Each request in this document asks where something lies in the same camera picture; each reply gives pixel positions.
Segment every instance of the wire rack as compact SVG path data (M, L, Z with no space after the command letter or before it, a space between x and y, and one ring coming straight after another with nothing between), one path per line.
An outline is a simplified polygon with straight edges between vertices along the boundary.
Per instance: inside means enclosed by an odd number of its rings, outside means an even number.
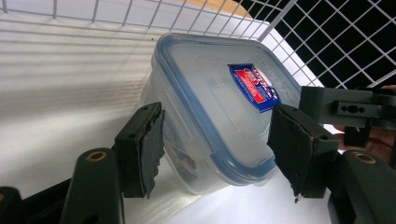
M230 0L197 2L200 4L189 0L2 0L2 10L254 39L269 47L302 85L323 83L351 89L395 81L396 26L391 1L239 0L227 12L224 9ZM210 7L213 2L216 9ZM238 14L241 7L246 11ZM361 59L359 54L366 55Z

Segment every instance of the blue label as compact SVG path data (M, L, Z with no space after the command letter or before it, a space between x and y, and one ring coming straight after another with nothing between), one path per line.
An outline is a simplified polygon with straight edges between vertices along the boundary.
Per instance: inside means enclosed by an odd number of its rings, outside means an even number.
M280 97L268 78L253 63L228 64L236 86L261 113L279 104Z

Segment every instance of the container lid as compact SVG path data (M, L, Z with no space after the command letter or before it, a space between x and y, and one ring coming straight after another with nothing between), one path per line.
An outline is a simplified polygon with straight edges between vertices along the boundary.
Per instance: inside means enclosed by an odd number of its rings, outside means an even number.
M264 180L276 166L267 146L271 106L300 100L276 56L256 41L169 34L154 57L219 171L238 185Z

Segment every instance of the red label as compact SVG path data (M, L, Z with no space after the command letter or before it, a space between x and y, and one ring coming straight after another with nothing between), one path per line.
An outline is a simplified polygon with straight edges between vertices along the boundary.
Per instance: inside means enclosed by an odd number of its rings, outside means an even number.
M265 91L267 92L268 95L272 95L272 93L270 92L270 86L268 85L268 83L265 81L264 78L262 78L262 75L259 73L259 71L257 71L257 69L253 70L254 73L256 74L257 77L259 77L260 83L262 84L262 86L264 87Z
M244 82L245 86L247 87L247 90L250 92L251 96L253 96L254 100L258 104L265 102L264 97L260 94L259 90L257 90L256 86L253 85L252 81L254 81L254 80L250 81L251 80L251 75L253 75L250 72L250 70L248 70L248 72L246 72L244 70L235 70L235 73Z
M259 80L256 78L256 76L253 75L253 73L250 71L250 69L245 68L244 69L245 75L248 77L248 79L253 83L253 85L258 85Z

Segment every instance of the plastic food container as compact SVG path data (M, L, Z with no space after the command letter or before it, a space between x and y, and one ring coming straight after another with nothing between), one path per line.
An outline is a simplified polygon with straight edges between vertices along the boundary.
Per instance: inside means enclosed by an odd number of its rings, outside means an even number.
M152 57L141 104L161 101L165 151L193 193L260 184L277 171L271 107L298 106L300 86L265 46L169 34Z

